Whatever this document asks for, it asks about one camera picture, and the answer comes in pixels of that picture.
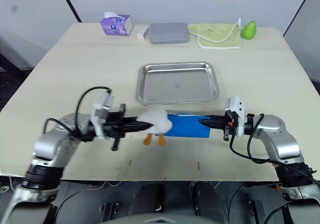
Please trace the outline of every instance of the metal tray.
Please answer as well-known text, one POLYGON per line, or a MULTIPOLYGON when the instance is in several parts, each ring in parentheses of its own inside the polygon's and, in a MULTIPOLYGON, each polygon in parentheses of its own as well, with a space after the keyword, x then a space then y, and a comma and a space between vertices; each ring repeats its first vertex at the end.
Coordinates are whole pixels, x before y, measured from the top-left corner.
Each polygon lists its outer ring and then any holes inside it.
POLYGON ((219 96, 214 68, 207 62, 147 64, 136 86, 142 105, 208 102, 219 96))

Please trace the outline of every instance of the white wall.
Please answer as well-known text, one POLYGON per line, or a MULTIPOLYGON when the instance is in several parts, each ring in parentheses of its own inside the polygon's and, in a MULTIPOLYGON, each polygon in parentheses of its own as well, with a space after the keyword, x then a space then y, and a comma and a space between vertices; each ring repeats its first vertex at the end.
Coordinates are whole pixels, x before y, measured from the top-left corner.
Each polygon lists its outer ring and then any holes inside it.
POLYGON ((285 34, 311 80, 320 82, 320 0, 306 0, 285 34))
MULTIPOLYGON (((71 0, 84 22, 104 11, 127 13, 134 23, 236 22, 284 32, 303 0, 71 0)), ((0 0, 0 49, 18 67, 35 66, 76 22, 65 0, 0 0)))

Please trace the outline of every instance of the green patterned towel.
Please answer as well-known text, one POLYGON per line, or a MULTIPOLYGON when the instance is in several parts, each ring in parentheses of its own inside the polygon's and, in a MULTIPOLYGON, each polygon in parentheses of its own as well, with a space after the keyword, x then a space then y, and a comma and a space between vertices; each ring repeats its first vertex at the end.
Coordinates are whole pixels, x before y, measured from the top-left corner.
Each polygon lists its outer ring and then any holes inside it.
POLYGON ((202 48, 232 49, 241 47, 241 19, 231 23, 189 24, 190 34, 197 36, 197 43, 202 48))

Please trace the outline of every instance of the gray plastic box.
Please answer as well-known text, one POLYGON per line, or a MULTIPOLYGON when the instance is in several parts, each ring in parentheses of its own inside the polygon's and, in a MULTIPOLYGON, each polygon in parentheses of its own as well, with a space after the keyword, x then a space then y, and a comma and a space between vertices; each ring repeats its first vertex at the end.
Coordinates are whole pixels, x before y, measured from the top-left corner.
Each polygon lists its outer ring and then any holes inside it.
POLYGON ((186 23, 153 23, 149 26, 149 40, 153 44, 188 42, 188 26, 186 23))

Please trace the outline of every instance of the white eraser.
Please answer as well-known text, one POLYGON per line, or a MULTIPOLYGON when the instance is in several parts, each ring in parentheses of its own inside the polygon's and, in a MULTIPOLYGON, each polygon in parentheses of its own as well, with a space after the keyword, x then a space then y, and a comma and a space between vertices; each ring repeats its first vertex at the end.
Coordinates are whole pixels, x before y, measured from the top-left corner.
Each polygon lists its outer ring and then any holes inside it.
POLYGON ((149 26, 143 25, 141 29, 136 33, 138 39, 145 39, 148 35, 148 28, 149 26))

